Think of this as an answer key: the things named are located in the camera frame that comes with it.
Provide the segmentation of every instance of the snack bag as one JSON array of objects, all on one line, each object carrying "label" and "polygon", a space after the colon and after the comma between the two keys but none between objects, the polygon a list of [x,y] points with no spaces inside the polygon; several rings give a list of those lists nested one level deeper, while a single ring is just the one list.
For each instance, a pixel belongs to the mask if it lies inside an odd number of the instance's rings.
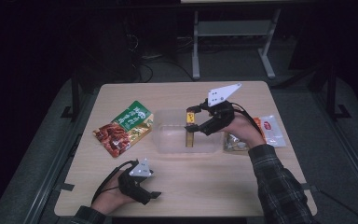
[{"label": "snack bag", "polygon": [[110,123],[92,133],[104,148],[116,158],[151,132],[153,114],[138,101]]},{"label": "snack bag", "polygon": [[[285,147],[283,135],[274,116],[254,118],[255,123],[260,128],[266,143],[274,147]],[[241,152],[249,150],[249,147],[239,138],[231,133],[225,133],[224,150],[226,152]]]}]

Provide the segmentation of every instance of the dark background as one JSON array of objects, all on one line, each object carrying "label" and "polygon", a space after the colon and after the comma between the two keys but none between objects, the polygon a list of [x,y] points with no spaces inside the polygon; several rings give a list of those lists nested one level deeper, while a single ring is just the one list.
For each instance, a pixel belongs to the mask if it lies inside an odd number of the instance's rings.
[{"label": "dark background", "polygon": [[[136,78],[131,70],[136,55],[117,48],[117,43],[126,44],[120,32],[123,27],[106,23],[116,20],[116,15],[79,15],[59,10],[60,3],[0,1],[0,197],[55,95],[74,70],[81,74],[86,91],[104,82],[131,82]],[[307,68],[334,54],[339,76],[358,96],[358,1],[322,1],[306,26],[292,20],[298,13],[284,11],[276,34],[299,38],[292,66]],[[180,17],[184,21],[179,21],[169,15],[174,14],[162,15],[165,23],[158,23],[159,17],[147,13],[140,15],[149,21],[135,24],[134,31],[148,40],[146,45],[158,42],[172,46],[172,38],[191,32],[181,24],[192,18]],[[85,53],[91,51],[92,57]],[[96,64],[93,57],[106,63]]]}]

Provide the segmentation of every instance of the wooden table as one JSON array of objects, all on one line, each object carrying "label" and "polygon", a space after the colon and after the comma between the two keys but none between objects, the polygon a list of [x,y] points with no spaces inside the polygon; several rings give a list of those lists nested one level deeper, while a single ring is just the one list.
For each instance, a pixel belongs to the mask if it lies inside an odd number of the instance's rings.
[{"label": "wooden table", "polygon": [[[247,154],[214,153],[160,154],[152,133],[118,158],[112,158],[92,131],[110,122],[133,101],[151,112],[183,109],[198,105],[210,89],[238,82],[191,82],[109,84],[102,86],[89,117],[65,183],[75,185],[62,190],[55,207],[58,216],[73,216],[80,205],[90,205],[95,190],[124,161],[149,160],[155,172],[142,183],[149,191],[162,194],[147,205],[130,203],[115,211],[117,217],[261,217],[257,184]],[[278,109],[265,82],[241,82],[242,87],[228,100],[242,105],[253,117],[274,115],[281,127],[286,147],[276,148],[283,165],[300,183],[306,183],[296,154],[282,124]],[[317,209],[308,190],[312,214]]]}]

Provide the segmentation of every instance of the clear plastic container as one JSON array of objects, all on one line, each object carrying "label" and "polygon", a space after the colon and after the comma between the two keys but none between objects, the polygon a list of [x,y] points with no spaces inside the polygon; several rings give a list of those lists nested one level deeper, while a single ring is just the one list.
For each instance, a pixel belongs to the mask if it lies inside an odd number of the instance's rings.
[{"label": "clear plastic container", "polygon": [[[210,119],[208,112],[196,114],[196,123]],[[153,142],[160,153],[211,153],[223,149],[223,134],[209,136],[194,133],[193,147],[186,147],[186,111],[184,109],[158,110],[154,113]]]}]

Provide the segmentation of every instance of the table leg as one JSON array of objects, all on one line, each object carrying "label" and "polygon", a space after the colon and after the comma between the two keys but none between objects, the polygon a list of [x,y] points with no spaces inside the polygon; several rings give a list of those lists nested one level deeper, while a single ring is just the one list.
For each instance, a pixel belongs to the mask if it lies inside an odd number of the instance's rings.
[{"label": "table leg", "polygon": [[79,83],[77,81],[76,71],[72,73],[72,113],[69,112],[71,110],[71,106],[67,106],[62,114],[61,118],[71,119],[71,122],[74,122],[77,118],[77,115],[80,111],[80,99],[79,99]]},{"label": "table leg", "polygon": [[268,28],[266,44],[264,45],[264,47],[262,49],[258,49],[258,54],[261,58],[261,62],[264,65],[264,69],[267,72],[268,78],[270,78],[270,79],[275,78],[275,73],[274,73],[274,70],[272,69],[270,62],[269,62],[267,53],[269,52],[269,45],[271,44],[272,37],[274,36],[275,28],[277,26],[277,22],[278,22],[278,18],[279,18],[280,14],[281,14],[281,9],[280,8],[276,9],[274,12],[274,16],[271,20],[271,24],[269,25],[269,28]]},{"label": "table leg", "polygon": [[199,12],[194,13],[193,78],[200,79],[199,62]]}]

